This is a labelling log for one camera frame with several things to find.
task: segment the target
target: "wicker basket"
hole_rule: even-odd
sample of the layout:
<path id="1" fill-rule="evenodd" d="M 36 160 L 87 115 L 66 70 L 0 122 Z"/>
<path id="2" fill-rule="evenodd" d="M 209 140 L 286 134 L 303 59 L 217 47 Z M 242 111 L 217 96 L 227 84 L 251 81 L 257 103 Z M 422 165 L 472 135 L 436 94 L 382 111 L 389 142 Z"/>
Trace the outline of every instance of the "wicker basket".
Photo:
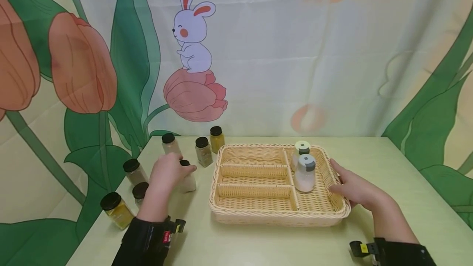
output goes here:
<path id="1" fill-rule="evenodd" d="M 348 200 L 328 191 L 340 183 L 323 148 L 312 146 L 317 160 L 315 188 L 299 192 L 289 165 L 293 145 L 228 144 L 218 152 L 210 208 L 218 222 L 291 227 L 338 224 L 351 211 Z"/>

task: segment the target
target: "glass jar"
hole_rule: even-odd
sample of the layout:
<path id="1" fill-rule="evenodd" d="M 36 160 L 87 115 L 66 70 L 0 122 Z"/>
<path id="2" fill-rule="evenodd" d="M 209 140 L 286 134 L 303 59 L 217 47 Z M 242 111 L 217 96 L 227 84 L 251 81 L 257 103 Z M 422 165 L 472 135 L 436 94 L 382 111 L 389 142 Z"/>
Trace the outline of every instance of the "glass jar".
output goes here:
<path id="1" fill-rule="evenodd" d="M 294 186 L 301 192 L 310 192 L 315 186 L 315 158 L 310 154 L 299 155 L 294 173 Z"/>
<path id="2" fill-rule="evenodd" d="M 205 137 L 199 137 L 195 141 L 195 151 L 197 160 L 203 167 L 208 167 L 212 162 L 212 151 L 210 150 L 209 141 Z"/>
<path id="3" fill-rule="evenodd" d="M 170 154 L 171 152 L 182 154 L 179 144 L 177 143 L 173 133 L 165 133 L 161 137 L 161 140 L 163 141 L 163 149 L 165 154 Z"/>
<path id="4" fill-rule="evenodd" d="M 130 180 L 133 186 L 136 186 L 142 182 L 147 182 L 147 176 L 143 167 L 138 160 L 132 158 L 125 161 L 123 164 L 123 169 L 125 170 L 126 177 Z"/>
<path id="5" fill-rule="evenodd" d="M 292 153 L 292 162 L 291 162 L 291 169 L 293 172 L 297 170 L 297 164 L 299 161 L 299 156 L 302 154 L 309 154 L 310 152 L 310 144 L 306 141 L 297 141 L 294 145 L 294 151 Z"/>
<path id="6" fill-rule="evenodd" d="M 141 207 L 141 203 L 143 203 L 143 200 L 145 199 L 146 190 L 148 186 L 148 183 L 142 182 L 133 187 L 133 190 L 131 192 L 133 193 L 133 197 L 135 198 L 135 204 L 137 207 Z"/>
<path id="7" fill-rule="evenodd" d="M 220 148 L 225 145 L 225 137 L 220 126 L 213 126 L 210 129 L 210 144 L 212 151 L 217 154 Z"/>
<path id="8" fill-rule="evenodd" d="M 120 230 L 127 228 L 135 217 L 117 192 L 105 195 L 100 201 L 100 207 Z"/>
<path id="9" fill-rule="evenodd" d="M 189 161 L 183 159 L 180 161 L 181 166 L 190 166 Z M 180 189 L 182 193 L 195 191 L 197 189 L 197 184 L 195 182 L 194 173 L 184 177 L 180 184 Z"/>

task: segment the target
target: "rabbit illustration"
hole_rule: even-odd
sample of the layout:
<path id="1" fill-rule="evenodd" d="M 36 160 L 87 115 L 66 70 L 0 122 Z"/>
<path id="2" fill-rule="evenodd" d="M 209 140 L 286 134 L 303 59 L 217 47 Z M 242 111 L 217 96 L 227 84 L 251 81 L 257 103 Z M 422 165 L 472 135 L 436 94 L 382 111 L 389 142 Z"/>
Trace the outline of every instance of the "rabbit illustration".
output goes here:
<path id="1" fill-rule="evenodd" d="M 212 2 L 199 3 L 191 9 L 192 0 L 181 0 L 182 10 L 174 17 L 174 37 L 181 46 L 177 51 L 181 55 L 184 69 L 189 73 L 204 72 L 212 65 L 212 55 L 202 45 L 207 36 L 206 17 L 215 13 Z"/>

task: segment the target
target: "light green table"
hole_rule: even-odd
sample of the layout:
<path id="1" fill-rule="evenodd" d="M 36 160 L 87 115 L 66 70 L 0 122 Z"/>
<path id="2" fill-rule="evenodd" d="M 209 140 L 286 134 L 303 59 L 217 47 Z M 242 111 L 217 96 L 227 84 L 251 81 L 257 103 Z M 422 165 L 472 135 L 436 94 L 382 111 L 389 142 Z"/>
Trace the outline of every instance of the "light green table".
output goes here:
<path id="1" fill-rule="evenodd" d="M 195 137 L 178 137 L 184 158 L 196 163 Z M 301 138 L 227 138 L 227 143 L 292 144 Z M 473 232 L 387 138 L 304 138 L 321 145 L 330 157 L 392 195 L 419 240 L 437 265 L 473 265 Z M 163 154 L 161 138 L 146 145 L 139 161 L 149 174 Z M 345 266 L 371 265 L 352 259 L 349 242 L 371 241 L 372 218 L 356 207 L 340 225 L 330 228 L 285 228 L 224 225 L 212 219 L 209 191 L 214 164 L 195 172 L 197 191 L 175 193 L 169 213 L 187 221 L 184 234 L 173 240 L 167 265 L 175 266 Z M 134 213 L 137 208 L 125 179 L 117 192 Z M 69 260 L 69 266 L 111 265 L 124 232 L 102 213 Z"/>

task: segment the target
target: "pink cheek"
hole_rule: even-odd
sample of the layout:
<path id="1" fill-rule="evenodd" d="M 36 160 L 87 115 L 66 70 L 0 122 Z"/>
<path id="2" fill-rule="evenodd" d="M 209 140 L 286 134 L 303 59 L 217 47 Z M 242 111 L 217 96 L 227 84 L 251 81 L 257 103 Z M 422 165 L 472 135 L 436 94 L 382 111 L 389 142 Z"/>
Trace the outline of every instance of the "pink cheek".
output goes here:
<path id="1" fill-rule="evenodd" d="M 187 36 L 189 36 L 189 32 L 187 32 L 186 29 L 181 29 L 181 32 L 180 32 L 180 33 L 181 33 L 181 36 L 184 37 L 184 38 L 187 37 Z"/>

